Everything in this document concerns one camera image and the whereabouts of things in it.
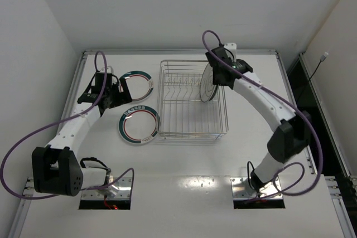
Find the plate rim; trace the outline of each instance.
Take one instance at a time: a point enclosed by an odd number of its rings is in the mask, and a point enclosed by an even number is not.
[[[154,131],[151,133],[151,135],[144,137],[143,139],[134,139],[134,138],[130,137],[125,131],[126,117],[129,114],[131,114],[132,112],[138,112],[138,111],[149,112],[155,119]],[[158,134],[158,130],[157,130],[158,122],[160,122],[160,117],[159,117],[158,113],[153,108],[151,108],[150,106],[147,106],[147,105],[136,105],[136,106],[133,106],[133,107],[129,108],[128,110],[126,110],[120,117],[120,120],[118,123],[119,134],[128,143],[138,144],[138,145],[145,144],[145,143],[153,140],[156,137],[156,135]]]
[[[146,99],[147,97],[149,97],[151,95],[151,93],[153,92],[153,89],[154,89],[154,82],[153,82],[153,79],[152,79],[151,75],[149,75],[147,72],[136,70],[136,71],[126,72],[120,78],[124,78],[124,79],[127,80],[127,79],[130,79],[132,76],[144,77],[147,80],[148,84],[149,84],[149,90],[145,93],[145,95],[141,96],[140,98],[133,99],[132,102],[142,101],[142,100]]]
[[[215,97],[215,95],[216,95],[216,93],[217,93],[217,90],[218,90],[218,85],[214,85],[214,86],[216,86],[216,87],[215,87],[214,90],[212,91],[210,97],[209,97],[206,101],[203,101],[203,99],[202,99],[202,94],[201,94],[201,84],[202,84],[203,75],[205,74],[205,71],[206,71],[206,69],[207,69],[208,67],[212,68],[209,63],[206,65],[205,70],[204,70],[203,73],[202,73],[201,82],[200,82],[200,99],[201,99],[201,101],[202,101],[203,103],[206,103],[206,102],[208,102],[208,101],[210,101],[210,100],[213,100],[213,98]]]

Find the rectangular opening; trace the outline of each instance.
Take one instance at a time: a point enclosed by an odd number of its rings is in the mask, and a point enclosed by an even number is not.
[[[247,203],[243,200],[233,200],[234,209],[266,209],[266,208],[285,208],[284,200],[259,200]]]
[[[107,204],[110,206],[116,206],[109,208],[104,204],[102,200],[81,200],[79,203],[80,210],[130,210],[131,202],[129,200],[107,200]]]

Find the white wall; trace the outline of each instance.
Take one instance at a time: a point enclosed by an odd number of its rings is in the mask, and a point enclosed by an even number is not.
[[[216,30],[240,48],[277,48],[289,65],[337,0],[46,0],[78,51],[202,48]]]
[[[77,55],[45,0],[0,0],[0,159],[24,135],[60,119]],[[24,142],[5,167],[22,193],[31,152],[55,129]],[[6,237],[19,200],[0,186],[0,237]]]
[[[340,0],[312,40],[305,54],[310,74],[325,51],[329,57],[312,81],[350,171],[357,175],[357,0]]]

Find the wire dish rack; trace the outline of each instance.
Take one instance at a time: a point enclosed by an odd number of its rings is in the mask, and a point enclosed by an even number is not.
[[[203,103],[200,84],[207,61],[164,60],[160,64],[157,129],[162,139],[219,139],[228,131],[224,88]]]

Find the metal mounting plate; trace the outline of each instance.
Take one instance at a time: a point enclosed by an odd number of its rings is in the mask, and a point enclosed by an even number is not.
[[[116,201],[129,201],[130,191],[132,190],[132,178],[125,177],[116,182],[113,186],[118,188],[118,193],[115,196],[108,196],[109,200]],[[85,190],[82,191],[81,200],[83,201],[97,201],[103,200],[103,194],[99,193],[97,190]]]
[[[248,178],[247,177],[231,177],[230,178],[231,186],[232,186],[232,194],[233,194],[233,200],[234,201],[242,201],[242,200],[248,200],[251,198],[256,197],[255,190],[251,189],[249,184],[248,184]],[[280,180],[279,178],[276,179],[276,185],[279,190],[281,190],[281,185],[280,185]],[[264,197],[266,195],[272,195],[277,192],[275,189],[273,183],[269,182],[267,185],[265,185],[263,188],[259,190],[260,192],[260,197]],[[276,196],[266,198],[267,200],[283,200],[283,197],[281,194],[278,194]]]

